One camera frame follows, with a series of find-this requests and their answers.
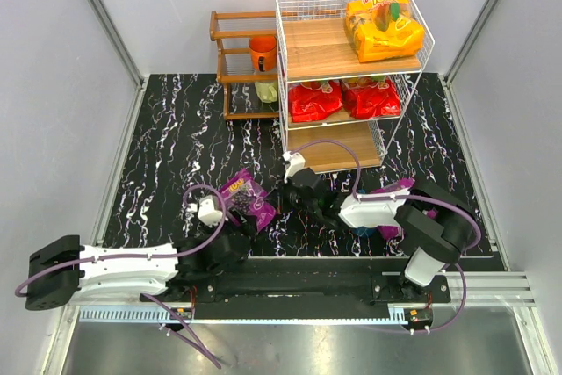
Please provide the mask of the small red candy bag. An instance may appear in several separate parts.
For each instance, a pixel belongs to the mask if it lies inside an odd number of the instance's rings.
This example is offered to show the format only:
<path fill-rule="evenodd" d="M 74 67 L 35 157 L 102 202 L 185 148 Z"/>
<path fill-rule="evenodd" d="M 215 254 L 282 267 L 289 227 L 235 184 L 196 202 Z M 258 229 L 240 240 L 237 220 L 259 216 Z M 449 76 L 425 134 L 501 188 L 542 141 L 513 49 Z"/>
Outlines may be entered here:
<path fill-rule="evenodd" d="M 395 117 L 401 114 L 401 102 L 395 83 L 389 76 L 362 76 L 342 79 L 342 101 L 354 119 Z"/>

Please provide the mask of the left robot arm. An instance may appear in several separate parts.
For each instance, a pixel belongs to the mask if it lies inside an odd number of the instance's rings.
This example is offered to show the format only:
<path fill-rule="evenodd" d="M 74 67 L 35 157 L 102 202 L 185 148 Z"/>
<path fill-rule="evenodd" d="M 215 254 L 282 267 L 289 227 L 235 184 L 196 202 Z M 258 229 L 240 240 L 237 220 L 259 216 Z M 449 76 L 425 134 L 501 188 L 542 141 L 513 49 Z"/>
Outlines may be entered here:
<path fill-rule="evenodd" d="M 32 253 L 25 308 L 44 311 L 72 299 L 139 299 L 146 294 L 160 301 L 187 299 L 191 290 L 242 264 L 257 235 L 257 217 L 236 211 L 214 240 L 188 256 L 182 252 L 207 241 L 213 231 L 201 224 L 196 235 L 175 243 L 132 249 L 82 245 L 78 235 L 64 235 Z"/>

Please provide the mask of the yellow mango candy bag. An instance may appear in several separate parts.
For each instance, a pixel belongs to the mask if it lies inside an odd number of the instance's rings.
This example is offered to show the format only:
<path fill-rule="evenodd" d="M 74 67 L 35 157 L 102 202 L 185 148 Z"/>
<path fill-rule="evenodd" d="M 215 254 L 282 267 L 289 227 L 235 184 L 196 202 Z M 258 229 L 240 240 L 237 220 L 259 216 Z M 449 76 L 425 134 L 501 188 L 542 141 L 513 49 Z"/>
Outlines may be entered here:
<path fill-rule="evenodd" d="M 345 25 L 361 63 L 412 56 L 425 30 L 409 0 L 355 0 L 347 4 Z"/>

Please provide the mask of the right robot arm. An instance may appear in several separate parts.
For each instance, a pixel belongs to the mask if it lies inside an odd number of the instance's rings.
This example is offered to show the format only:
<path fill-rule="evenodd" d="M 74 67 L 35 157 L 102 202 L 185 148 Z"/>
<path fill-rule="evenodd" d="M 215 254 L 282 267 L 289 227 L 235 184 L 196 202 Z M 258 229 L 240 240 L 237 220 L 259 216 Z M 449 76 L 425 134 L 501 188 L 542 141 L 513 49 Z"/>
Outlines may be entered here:
<path fill-rule="evenodd" d="M 394 183 L 374 193 L 344 194 L 329 189 L 311 169 L 285 176 L 284 200 L 334 230 L 396 227 L 404 234 L 409 256 L 403 277 L 427 287 L 438 271 L 457 264 L 478 245 L 482 233 L 469 207 L 425 179 Z"/>

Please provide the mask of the blue white cup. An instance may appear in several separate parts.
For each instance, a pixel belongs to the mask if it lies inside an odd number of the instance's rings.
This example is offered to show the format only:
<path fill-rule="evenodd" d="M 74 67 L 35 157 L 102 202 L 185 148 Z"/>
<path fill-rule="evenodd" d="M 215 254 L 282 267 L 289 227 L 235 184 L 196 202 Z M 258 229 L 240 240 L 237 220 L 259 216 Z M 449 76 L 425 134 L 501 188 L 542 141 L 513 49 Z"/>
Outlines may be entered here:
<path fill-rule="evenodd" d="M 352 229 L 352 233 L 360 238 L 368 238 L 376 234 L 378 230 L 375 227 L 356 227 Z"/>

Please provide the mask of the purple candy bag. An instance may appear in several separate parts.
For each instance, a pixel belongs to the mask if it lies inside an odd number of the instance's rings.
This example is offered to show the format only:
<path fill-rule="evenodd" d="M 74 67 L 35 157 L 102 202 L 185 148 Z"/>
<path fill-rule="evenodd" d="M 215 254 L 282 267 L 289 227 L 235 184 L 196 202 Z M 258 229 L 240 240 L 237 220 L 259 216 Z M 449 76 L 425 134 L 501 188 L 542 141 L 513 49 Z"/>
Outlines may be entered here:
<path fill-rule="evenodd" d="M 219 192 L 228 210 L 256 219 L 256 231 L 265 229 L 276 216 L 276 209 L 267 201 L 268 193 L 247 169 L 237 171 Z"/>
<path fill-rule="evenodd" d="M 428 180 L 400 179 L 370 194 L 361 202 L 373 206 L 375 227 L 399 227 L 418 242 L 437 239 L 443 228 L 438 219 L 436 204 L 428 199 L 438 199 L 438 186 Z"/>

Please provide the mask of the large red candy bag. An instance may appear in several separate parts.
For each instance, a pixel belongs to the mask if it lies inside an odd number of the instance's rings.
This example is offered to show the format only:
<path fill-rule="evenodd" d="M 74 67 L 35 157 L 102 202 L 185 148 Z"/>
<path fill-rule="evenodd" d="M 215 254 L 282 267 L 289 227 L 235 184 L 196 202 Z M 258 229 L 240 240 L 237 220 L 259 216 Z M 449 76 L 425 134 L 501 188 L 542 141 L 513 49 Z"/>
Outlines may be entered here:
<path fill-rule="evenodd" d="M 335 80 L 294 83 L 288 102 L 293 123 L 324 120 L 343 108 L 341 85 Z"/>

